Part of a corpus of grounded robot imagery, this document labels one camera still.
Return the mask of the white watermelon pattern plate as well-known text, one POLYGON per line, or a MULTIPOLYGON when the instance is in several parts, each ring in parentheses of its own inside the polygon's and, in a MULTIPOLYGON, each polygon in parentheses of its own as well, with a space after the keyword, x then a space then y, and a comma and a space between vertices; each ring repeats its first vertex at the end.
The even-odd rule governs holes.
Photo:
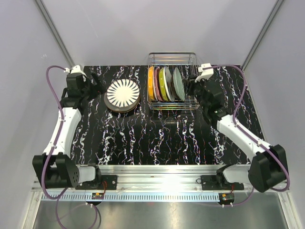
POLYGON ((167 66, 164 67, 164 76, 165 76, 165 90, 168 96, 169 101, 174 102, 175 97, 173 94, 173 87, 172 87, 172 75, 170 73, 170 70, 167 66))

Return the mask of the yellow polka dot plate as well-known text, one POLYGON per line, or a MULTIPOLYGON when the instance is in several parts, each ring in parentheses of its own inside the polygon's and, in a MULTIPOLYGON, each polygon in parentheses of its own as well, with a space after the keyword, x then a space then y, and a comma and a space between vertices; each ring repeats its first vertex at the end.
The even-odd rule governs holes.
POLYGON ((150 100, 154 100, 153 92, 153 66, 148 68, 147 91, 150 100))

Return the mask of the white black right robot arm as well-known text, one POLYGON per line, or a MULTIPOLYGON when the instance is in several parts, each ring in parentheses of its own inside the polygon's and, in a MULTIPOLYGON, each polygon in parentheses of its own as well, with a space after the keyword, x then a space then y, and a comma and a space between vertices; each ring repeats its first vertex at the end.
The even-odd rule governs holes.
POLYGON ((225 165, 216 171, 216 185, 228 189, 233 183, 250 184, 263 193, 283 181, 290 186, 285 149, 260 139, 221 102, 222 90, 210 81, 196 81, 192 75, 183 80, 185 92, 198 101, 205 122, 228 137, 246 154, 248 165, 225 165))

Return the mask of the mint green floral plate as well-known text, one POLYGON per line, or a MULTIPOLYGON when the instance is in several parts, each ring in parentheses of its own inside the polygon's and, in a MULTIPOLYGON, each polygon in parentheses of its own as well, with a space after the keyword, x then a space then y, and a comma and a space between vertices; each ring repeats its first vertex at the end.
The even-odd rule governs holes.
POLYGON ((177 96, 181 101, 185 101, 184 84, 182 81, 180 71, 177 67, 175 67, 173 71, 173 83, 177 96))

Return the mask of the pink polka dot plate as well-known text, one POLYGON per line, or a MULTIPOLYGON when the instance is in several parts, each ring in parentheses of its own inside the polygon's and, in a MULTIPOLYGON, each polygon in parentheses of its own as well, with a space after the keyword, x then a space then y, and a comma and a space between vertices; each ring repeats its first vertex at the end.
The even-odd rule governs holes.
POLYGON ((158 101, 162 102, 163 98, 159 89, 159 68, 158 67, 154 67, 154 73, 153 73, 153 77, 154 77, 154 88, 155 88, 155 93, 156 93, 156 98, 158 101))

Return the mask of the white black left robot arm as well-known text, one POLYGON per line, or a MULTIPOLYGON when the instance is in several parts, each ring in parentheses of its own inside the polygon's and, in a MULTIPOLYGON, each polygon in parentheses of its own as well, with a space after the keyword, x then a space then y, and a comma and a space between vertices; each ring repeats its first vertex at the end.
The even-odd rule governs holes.
POLYGON ((59 113, 51 140, 42 155, 33 157, 32 165, 44 189, 79 185, 98 189, 102 177, 97 165, 77 166, 71 159, 71 145, 88 102, 101 93, 101 85, 92 84, 83 72, 67 74, 66 84, 61 98, 57 99, 59 113))

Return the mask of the lime green polka dot plate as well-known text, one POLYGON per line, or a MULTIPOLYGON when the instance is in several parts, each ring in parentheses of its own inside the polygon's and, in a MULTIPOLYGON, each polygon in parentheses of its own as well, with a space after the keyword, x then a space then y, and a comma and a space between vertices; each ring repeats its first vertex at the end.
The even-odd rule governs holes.
POLYGON ((161 95, 164 101, 168 102, 169 97, 166 91, 166 78, 165 78, 165 67, 161 68, 159 71, 159 87, 161 90, 161 95))

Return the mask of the red floral plate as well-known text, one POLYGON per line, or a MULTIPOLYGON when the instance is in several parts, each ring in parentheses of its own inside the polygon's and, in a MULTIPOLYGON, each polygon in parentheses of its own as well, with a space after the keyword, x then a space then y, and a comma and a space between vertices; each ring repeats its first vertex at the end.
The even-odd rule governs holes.
POLYGON ((171 87, 172 87, 172 92, 173 92, 173 95, 174 95, 174 99, 177 100, 178 99, 178 95, 176 93, 173 80, 171 80, 171 87))

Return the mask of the white blue striped plate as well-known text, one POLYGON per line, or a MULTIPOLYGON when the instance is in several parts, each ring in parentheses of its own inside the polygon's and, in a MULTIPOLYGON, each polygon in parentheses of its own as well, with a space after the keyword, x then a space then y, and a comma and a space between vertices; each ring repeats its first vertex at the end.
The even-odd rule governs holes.
POLYGON ((106 91, 110 104, 125 108, 135 103, 140 96, 140 88, 135 81, 120 79, 114 81, 106 91))

